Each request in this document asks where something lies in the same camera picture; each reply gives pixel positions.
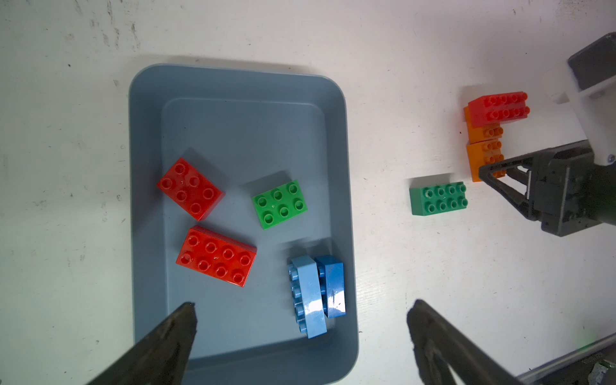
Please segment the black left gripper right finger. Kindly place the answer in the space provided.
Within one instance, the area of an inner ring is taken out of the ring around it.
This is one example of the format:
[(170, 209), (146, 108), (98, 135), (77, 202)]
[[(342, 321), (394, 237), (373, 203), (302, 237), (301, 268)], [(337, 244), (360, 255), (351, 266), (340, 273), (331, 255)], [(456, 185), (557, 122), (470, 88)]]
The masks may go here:
[(424, 300), (407, 313), (416, 365), (425, 384), (518, 384), (515, 377), (460, 333)]

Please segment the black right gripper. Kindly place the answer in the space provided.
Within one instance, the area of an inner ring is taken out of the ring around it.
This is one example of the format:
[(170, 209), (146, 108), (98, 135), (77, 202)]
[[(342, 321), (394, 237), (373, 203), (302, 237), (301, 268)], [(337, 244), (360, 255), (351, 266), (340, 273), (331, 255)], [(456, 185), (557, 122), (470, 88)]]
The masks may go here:
[[(483, 165), (479, 178), (525, 219), (565, 237), (615, 225), (615, 165), (595, 164), (589, 141), (578, 141)], [(526, 196), (499, 177), (528, 180)]]

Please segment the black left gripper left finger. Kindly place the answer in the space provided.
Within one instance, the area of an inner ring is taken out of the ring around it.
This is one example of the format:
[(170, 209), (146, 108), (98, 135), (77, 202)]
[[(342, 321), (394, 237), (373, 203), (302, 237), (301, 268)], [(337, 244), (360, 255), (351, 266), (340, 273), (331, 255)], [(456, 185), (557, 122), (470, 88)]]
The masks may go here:
[(180, 384), (197, 333), (194, 303), (183, 303), (92, 384)]

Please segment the orange lego brick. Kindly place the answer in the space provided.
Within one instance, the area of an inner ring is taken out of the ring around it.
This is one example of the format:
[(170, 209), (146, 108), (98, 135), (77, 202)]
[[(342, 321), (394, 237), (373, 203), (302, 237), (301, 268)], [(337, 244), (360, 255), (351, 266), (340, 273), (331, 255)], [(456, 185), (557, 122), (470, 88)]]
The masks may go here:
[(467, 149), (469, 166), (473, 182), (480, 182), (479, 169), (485, 165), (492, 165), (505, 160), (501, 152), (502, 142), (499, 139), (481, 141), (469, 144)]
[(471, 121), (471, 115), (468, 107), (464, 108), (464, 112), (469, 144), (476, 144), (483, 141), (502, 138), (504, 130), (499, 124), (489, 124), (484, 127), (475, 127)]

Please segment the red lego brick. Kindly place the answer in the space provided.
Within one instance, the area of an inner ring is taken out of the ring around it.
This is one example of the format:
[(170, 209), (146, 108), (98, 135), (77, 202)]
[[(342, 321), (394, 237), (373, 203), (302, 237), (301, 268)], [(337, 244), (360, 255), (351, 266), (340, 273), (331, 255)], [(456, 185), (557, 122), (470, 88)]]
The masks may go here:
[(225, 197), (210, 180), (180, 158), (157, 187), (196, 221), (203, 221)]
[(176, 264), (245, 287), (257, 253), (255, 246), (194, 226), (184, 239)]
[(522, 120), (530, 114), (523, 91), (481, 96), (468, 103), (470, 122), (474, 127)]

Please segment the long dark green lego brick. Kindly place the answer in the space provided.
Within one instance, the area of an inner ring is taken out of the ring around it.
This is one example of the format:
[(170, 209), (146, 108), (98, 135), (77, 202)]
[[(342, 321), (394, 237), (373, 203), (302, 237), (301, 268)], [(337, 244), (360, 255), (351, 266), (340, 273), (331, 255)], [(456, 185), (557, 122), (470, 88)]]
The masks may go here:
[(463, 182), (410, 188), (412, 214), (426, 217), (464, 210), (468, 207), (466, 191), (466, 185)]

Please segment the light blue lego brick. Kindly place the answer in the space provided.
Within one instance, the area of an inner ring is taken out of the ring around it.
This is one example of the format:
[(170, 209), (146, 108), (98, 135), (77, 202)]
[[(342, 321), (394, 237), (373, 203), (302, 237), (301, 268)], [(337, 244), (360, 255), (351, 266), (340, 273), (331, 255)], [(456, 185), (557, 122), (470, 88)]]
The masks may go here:
[(319, 271), (308, 255), (292, 258), (287, 266), (295, 318), (301, 333), (314, 338), (327, 333)]

